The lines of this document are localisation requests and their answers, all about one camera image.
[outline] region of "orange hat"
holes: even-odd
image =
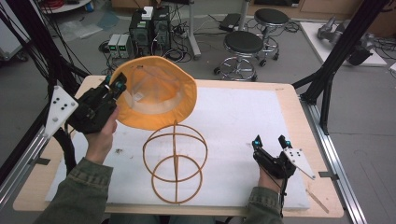
[[[130,127],[158,130],[186,119],[195,107],[197,86],[193,77],[159,56],[124,63],[110,83],[123,73],[126,91],[120,96],[118,120]]]

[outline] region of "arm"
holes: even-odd
[[[279,204],[281,184],[282,180],[274,179],[260,168],[259,184],[251,191],[244,224],[283,223]]]
[[[118,113],[116,109],[101,132],[85,135],[88,141],[85,158],[59,184],[54,199],[35,224],[101,222],[113,171],[103,162],[112,147]]]

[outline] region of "metal stool base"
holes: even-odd
[[[230,79],[234,81],[256,81],[256,69],[253,63],[241,57],[231,57],[224,60],[215,68],[215,74],[221,75],[221,80]]]

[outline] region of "floor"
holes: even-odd
[[[236,9],[230,9],[229,12],[238,12]],[[195,37],[202,56],[199,60],[177,65],[197,79],[219,79],[213,70],[219,62],[230,56],[230,53],[222,46],[224,32],[219,30],[218,23],[204,12],[201,15],[204,16],[196,17],[194,22],[196,28],[199,28],[195,30]],[[57,20],[59,23],[81,21],[83,25],[103,25],[103,22],[107,22],[108,26],[97,34],[86,39],[66,42],[92,74],[100,75],[106,70],[106,59],[99,52],[99,45],[108,40],[111,34],[127,32],[129,17],[125,12],[109,13],[109,9],[104,6],[92,13],[86,12],[83,8],[74,10],[57,16]],[[224,15],[213,17],[221,21]],[[253,21],[249,26],[249,31],[258,32],[253,28]],[[59,38],[53,40],[64,55],[65,51]],[[257,81],[291,84],[320,68],[321,62],[301,30],[296,33],[283,32],[276,37],[276,41],[281,47],[279,59],[269,59],[264,67],[257,65]],[[387,53],[396,58],[395,51]],[[386,62],[388,65],[384,67],[341,66],[333,81],[329,116],[332,142],[367,223],[377,224],[388,224],[396,220],[396,180],[392,178],[396,170],[396,78],[388,70],[396,60],[386,59]],[[46,88],[46,81],[38,74],[32,61],[23,63],[12,60],[0,68],[1,164],[47,102]],[[306,88],[307,86],[304,86],[296,91],[300,94],[305,92]],[[318,107],[320,103],[321,97],[318,98]],[[0,211],[1,223],[32,223],[38,215],[12,209],[12,202],[17,193],[18,189]],[[347,213],[336,219],[285,217],[284,221],[351,223]]]

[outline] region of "electronic device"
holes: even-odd
[[[144,9],[144,12],[142,13],[142,20],[143,21],[151,21],[154,8],[153,7],[143,7],[143,9]]]
[[[107,76],[97,88],[90,88],[78,99],[78,108],[67,120],[78,132],[100,132],[116,109],[116,101],[126,90],[126,76],[121,73],[109,84],[110,79]]]
[[[262,140],[259,135],[252,142],[254,149],[253,158],[260,167],[277,179],[288,179],[294,174],[296,167],[311,179],[315,179],[315,175],[303,151],[299,148],[293,148],[291,142],[286,141],[283,135],[280,135],[278,141],[283,150],[277,158],[272,157],[262,148]]]
[[[110,79],[107,76],[97,88],[90,88],[77,100],[62,87],[55,86],[43,136],[50,139],[65,121],[81,133],[100,132],[126,90],[124,74],[111,84]]]
[[[143,21],[142,14],[138,11],[132,16],[129,34],[131,35],[135,55],[150,54],[149,46],[153,40],[152,23],[151,21]]]
[[[121,35],[112,35],[110,40],[108,41],[108,50],[110,51],[110,55],[113,58],[119,58],[120,53],[117,48]]]
[[[132,41],[130,35],[121,35],[119,43],[117,44],[120,58],[129,58],[133,55]]]
[[[241,15],[238,13],[228,14],[224,18],[224,20],[220,23],[219,29],[228,31],[228,32],[232,32],[233,28],[238,26],[240,17],[241,17]]]
[[[171,48],[171,22],[169,15],[169,6],[154,9],[152,18],[155,39],[157,40],[157,48],[168,50]]]

